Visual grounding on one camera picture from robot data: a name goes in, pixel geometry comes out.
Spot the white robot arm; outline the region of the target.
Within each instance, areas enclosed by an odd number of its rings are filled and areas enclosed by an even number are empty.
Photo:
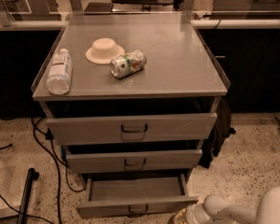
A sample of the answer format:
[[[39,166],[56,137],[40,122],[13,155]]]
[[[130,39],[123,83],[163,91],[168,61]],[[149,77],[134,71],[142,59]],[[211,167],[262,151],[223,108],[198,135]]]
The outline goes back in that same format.
[[[168,224],[280,224],[280,187],[266,191],[256,209],[229,203],[216,194],[172,216]]]

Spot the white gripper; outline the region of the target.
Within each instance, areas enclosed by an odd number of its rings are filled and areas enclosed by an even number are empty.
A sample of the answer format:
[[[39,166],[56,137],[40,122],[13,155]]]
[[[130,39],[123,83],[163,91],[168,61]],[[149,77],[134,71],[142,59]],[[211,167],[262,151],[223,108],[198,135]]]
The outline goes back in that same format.
[[[168,220],[168,224],[206,224],[207,221],[208,215],[203,206],[194,204],[172,215]]]

